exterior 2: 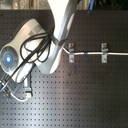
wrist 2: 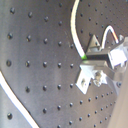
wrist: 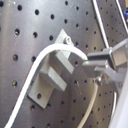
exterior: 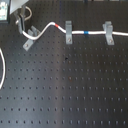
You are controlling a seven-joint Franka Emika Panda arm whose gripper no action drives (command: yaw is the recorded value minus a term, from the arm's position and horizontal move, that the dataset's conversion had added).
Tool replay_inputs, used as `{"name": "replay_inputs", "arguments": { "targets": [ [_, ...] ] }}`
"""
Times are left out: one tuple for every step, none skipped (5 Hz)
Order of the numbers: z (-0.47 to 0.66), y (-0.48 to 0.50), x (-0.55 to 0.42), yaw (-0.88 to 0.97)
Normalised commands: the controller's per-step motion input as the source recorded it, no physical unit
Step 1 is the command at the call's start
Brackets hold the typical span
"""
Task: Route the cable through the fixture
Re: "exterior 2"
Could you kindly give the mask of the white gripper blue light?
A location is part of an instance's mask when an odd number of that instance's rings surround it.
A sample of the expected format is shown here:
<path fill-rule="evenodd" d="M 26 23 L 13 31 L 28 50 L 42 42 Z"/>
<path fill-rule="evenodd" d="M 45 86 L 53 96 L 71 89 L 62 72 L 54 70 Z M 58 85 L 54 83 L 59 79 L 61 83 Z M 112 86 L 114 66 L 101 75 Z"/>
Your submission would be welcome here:
<path fill-rule="evenodd" d="M 36 50 L 30 50 L 25 46 L 14 47 L 6 45 L 0 50 L 1 68 L 9 76 L 9 78 L 4 77 L 0 81 L 0 92 L 7 87 L 10 80 L 16 83 L 24 81 L 26 98 L 32 98 L 31 77 L 29 73 L 34 66 L 32 57 L 35 53 Z"/>

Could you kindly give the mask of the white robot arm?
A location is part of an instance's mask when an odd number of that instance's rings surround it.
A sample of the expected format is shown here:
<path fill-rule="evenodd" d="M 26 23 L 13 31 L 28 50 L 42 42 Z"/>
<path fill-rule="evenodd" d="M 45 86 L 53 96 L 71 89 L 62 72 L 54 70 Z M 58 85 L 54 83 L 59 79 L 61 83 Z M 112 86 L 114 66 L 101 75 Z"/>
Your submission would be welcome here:
<path fill-rule="evenodd" d="M 48 0 L 55 26 L 46 32 L 36 19 L 25 20 L 13 40 L 0 50 L 0 66 L 9 75 L 0 81 L 0 92 L 10 80 L 26 81 L 34 66 L 43 74 L 53 73 L 60 62 L 79 0 Z"/>

